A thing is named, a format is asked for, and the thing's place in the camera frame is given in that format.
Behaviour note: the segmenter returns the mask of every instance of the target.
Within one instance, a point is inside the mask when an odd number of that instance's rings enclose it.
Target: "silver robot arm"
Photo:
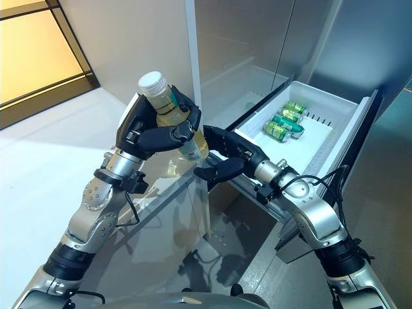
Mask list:
[[[142,163],[156,152],[184,145],[200,123],[198,107],[174,86],[172,92],[180,108],[190,110],[187,120],[177,126],[157,127],[156,111],[147,99],[143,95],[134,97],[119,124],[114,154],[104,155],[59,244],[37,269],[13,309],[70,308],[70,297],[77,293],[95,254],[115,227],[138,223],[128,194],[144,193],[147,189],[145,174],[140,172]],[[127,203],[136,221],[118,225],[119,212]]]
[[[285,160],[274,164],[260,147],[234,132],[210,126],[204,131],[209,149],[229,159],[208,169],[196,168],[195,174],[217,183],[243,173],[262,183],[255,188],[257,200],[263,204],[274,200],[292,215],[324,268],[337,308],[396,308],[333,208],[316,194],[312,183],[297,179]]]

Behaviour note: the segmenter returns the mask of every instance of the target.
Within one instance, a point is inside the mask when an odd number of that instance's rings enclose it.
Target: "white wall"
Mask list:
[[[102,87],[122,102],[129,102],[139,78],[153,70],[193,98],[184,0],[62,0],[61,5]]]

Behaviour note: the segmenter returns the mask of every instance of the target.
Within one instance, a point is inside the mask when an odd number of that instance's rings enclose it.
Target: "bottle cap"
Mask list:
[[[143,75],[138,85],[145,96],[155,97],[166,89],[167,82],[160,72],[152,71]]]

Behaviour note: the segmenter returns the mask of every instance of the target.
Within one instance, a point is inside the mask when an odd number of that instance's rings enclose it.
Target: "refrigerator drawer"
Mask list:
[[[322,177],[341,164],[373,97],[374,95],[364,97],[356,104],[295,81],[244,120],[235,132],[260,146],[272,162],[278,163],[285,159],[299,174]],[[297,140],[289,139],[280,143],[268,136],[263,127],[289,101],[308,108],[300,123],[304,127],[304,133]],[[214,154],[224,159],[217,152]],[[256,194],[253,188],[256,180],[249,180],[241,175],[231,183],[259,204],[254,199]],[[324,190],[324,187],[319,186],[318,194],[322,195]],[[259,206],[279,221],[289,218],[275,203]]]

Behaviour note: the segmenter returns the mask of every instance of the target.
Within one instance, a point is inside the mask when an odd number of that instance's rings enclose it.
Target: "can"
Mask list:
[[[292,134],[292,138],[298,139],[301,137],[304,131],[304,127],[297,124],[281,115],[274,115],[272,121],[277,123],[279,126],[289,130]]]
[[[289,130],[279,126],[273,121],[269,121],[265,124],[265,132],[282,143],[286,142],[291,135]]]
[[[290,109],[287,108],[283,108],[279,111],[279,114],[281,116],[284,116],[285,118],[295,122],[295,123],[300,123],[300,121],[302,121],[302,115],[299,114],[296,111],[291,111]]]
[[[295,111],[301,115],[305,114],[308,110],[305,106],[289,101],[283,108],[290,109],[291,111]]]

